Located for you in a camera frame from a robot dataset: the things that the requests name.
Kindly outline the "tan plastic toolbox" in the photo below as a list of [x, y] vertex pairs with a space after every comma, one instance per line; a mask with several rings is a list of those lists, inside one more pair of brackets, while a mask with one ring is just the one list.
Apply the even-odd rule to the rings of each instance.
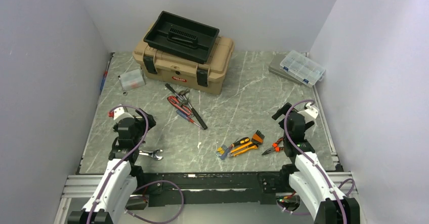
[[224, 36], [217, 37], [205, 64], [152, 48], [143, 40], [138, 42], [132, 55], [149, 79], [218, 95], [222, 90], [234, 47], [235, 43], [232, 39]]

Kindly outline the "black tool tray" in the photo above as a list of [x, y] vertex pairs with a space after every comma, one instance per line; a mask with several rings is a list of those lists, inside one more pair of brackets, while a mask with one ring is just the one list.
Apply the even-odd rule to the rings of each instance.
[[219, 29], [162, 11], [143, 41], [150, 47], [199, 64], [205, 64]]

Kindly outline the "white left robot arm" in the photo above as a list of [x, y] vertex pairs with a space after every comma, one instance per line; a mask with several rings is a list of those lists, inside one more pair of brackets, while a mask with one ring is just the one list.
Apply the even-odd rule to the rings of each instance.
[[72, 211], [67, 223], [118, 223], [132, 193], [144, 190], [142, 167], [136, 166], [140, 145], [156, 125], [154, 117], [141, 108], [118, 105], [109, 111], [117, 137], [112, 143], [106, 170], [89, 201]]

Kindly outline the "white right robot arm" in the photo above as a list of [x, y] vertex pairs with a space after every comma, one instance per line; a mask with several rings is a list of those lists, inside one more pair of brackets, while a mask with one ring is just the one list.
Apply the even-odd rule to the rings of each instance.
[[293, 191], [299, 197], [313, 218], [314, 223], [360, 223], [361, 209], [358, 201], [336, 185], [319, 162], [314, 148], [306, 139], [306, 131], [312, 127], [319, 115], [313, 100], [303, 100], [304, 109], [298, 111], [296, 105], [286, 103], [272, 118], [278, 119], [284, 130], [283, 151], [291, 160], [282, 166], [279, 186], [285, 191]]

